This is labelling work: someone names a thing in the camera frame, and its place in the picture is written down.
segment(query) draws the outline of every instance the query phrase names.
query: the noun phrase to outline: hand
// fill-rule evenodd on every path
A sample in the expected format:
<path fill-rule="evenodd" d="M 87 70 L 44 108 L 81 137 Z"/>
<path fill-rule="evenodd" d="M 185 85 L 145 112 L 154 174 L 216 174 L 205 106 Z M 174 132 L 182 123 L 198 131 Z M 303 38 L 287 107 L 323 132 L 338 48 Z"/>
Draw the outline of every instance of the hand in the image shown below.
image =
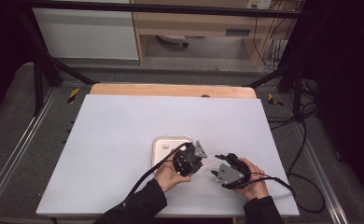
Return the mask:
<path fill-rule="evenodd" d="M 256 173 L 256 174 L 251 174 L 250 180 L 263 178 L 264 171 L 260 170 L 258 166 L 254 165 L 252 162 L 244 158 L 238 158 L 238 160 L 245 163 L 248 166 L 251 173 Z M 252 200 L 254 198 L 261 199 L 269 196 L 269 191 L 267 190 L 266 182 L 264 182 L 264 180 L 249 184 L 243 189 L 234 189 L 234 192 L 245 196 L 248 200 Z"/>
<path fill-rule="evenodd" d="M 158 181 L 162 192 L 173 189 L 177 184 L 182 182 L 190 182 L 190 175 L 182 176 L 176 172 L 173 163 L 174 155 L 175 154 L 168 158 L 168 160 L 159 167 L 155 174 L 155 179 Z"/>

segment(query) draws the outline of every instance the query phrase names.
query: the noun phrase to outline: person's left hand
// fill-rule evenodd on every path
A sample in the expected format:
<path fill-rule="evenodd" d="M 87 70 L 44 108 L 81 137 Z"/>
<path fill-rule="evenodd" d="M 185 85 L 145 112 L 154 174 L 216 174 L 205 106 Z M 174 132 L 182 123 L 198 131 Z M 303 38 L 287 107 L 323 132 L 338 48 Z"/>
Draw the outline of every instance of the person's left hand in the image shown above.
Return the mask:
<path fill-rule="evenodd" d="M 177 184 L 190 182 L 190 175 L 179 175 L 173 163 L 175 153 L 165 161 L 162 166 L 156 171 L 155 179 L 158 181 L 162 192 L 173 189 Z"/>

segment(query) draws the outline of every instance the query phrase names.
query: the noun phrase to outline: metal plate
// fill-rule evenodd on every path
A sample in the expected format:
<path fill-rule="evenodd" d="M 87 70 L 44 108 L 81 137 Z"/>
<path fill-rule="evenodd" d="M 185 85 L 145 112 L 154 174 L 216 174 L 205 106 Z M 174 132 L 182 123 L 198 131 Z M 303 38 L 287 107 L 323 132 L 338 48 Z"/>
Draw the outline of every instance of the metal plate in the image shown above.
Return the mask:
<path fill-rule="evenodd" d="M 153 140 L 152 166 L 164 159 L 174 148 L 186 142 L 193 142 L 193 139 L 187 135 L 161 135 L 156 137 Z"/>

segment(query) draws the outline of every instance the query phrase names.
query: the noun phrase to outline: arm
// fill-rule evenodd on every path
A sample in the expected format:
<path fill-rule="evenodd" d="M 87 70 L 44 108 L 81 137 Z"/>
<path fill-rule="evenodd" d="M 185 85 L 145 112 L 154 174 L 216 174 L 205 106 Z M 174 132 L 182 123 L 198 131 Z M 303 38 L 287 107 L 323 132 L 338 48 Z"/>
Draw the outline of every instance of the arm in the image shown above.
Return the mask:
<path fill-rule="evenodd" d="M 190 182 L 190 176 L 177 174 L 174 165 L 165 162 L 143 189 L 108 210 L 93 224 L 150 223 L 154 216 L 167 206 L 164 192 L 182 182 Z"/>
<path fill-rule="evenodd" d="M 251 171 L 250 180 L 262 178 L 264 172 L 247 159 L 239 158 L 244 162 Z M 260 181 L 252 183 L 243 189 L 234 189 L 234 192 L 243 195 L 248 199 L 248 203 L 244 205 L 246 223 L 248 224 L 278 224 L 284 223 L 277 208 L 275 207 L 273 198 L 269 196 L 266 182 Z"/>

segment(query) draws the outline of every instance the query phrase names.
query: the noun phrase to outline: metal strip on floor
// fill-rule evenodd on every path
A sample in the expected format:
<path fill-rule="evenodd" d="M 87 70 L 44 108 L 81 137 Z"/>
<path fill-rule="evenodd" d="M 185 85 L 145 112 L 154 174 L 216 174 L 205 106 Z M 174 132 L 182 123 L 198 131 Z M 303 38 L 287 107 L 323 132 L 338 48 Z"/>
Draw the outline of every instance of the metal strip on floor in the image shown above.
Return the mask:
<path fill-rule="evenodd" d="M 55 93 L 58 91 L 58 88 L 52 88 L 49 90 L 46 98 L 44 100 L 43 108 L 40 110 L 39 114 L 36 117 L 33 117 L 24 134 L 22 135 L 19 143 L 14 148 L 12 154 L 10 155 L 7 163 L 0 173 L 0 197 L 5 187 L 7 186 L 8 181 L 12 177 L 14 171 L 16 170 L 19 162 L 28 148 L 31 140 L 33 139 L 36 130 L 41 124 L 43 118 L 46 116 L 50 105 L 53 101 Z"/>
<path fill-rule="evenodd" d="M 284 105 L 286 106 L 286 109 L 287 109 L 289 115 L 293 117 L 293 112 L 292 112 L 293 104 L 292 104 L 291 97 L 287 94 L 281 94 L 281 97 L 283 98 Z M 302 124 L 300 124 L 298 122 L 294 122 L 294 126 L 299 135 L 300 140 L 302 141 L 303 135 L 304 135 L 304 130 L 303 130 Z M 328 210 L 333 219 L 333 222 L 336 224 L 348 223 L 344 210 L 343 210 L 342 206 L 340 205 L 339 200 L 336 196 L 336 193 L 334 192 L 333 187 L 330 184 L 328 177 L 327 177 L 324 169 L 322 168 L 322 165 L 321 165 L 319 159 L 317 158 L 315 151 L 308 138 L 306 138 L 304 149 L 305 149 L 305 155 L 307 157 L 308 164 L 310 165 L 310 167 L 313 171 L 316 183 L 322 189 L 322 191 L 324 193 L 324 196 L 325 196 L 325 199 L 327 202 L 327 206 L 328 206 Z"/>

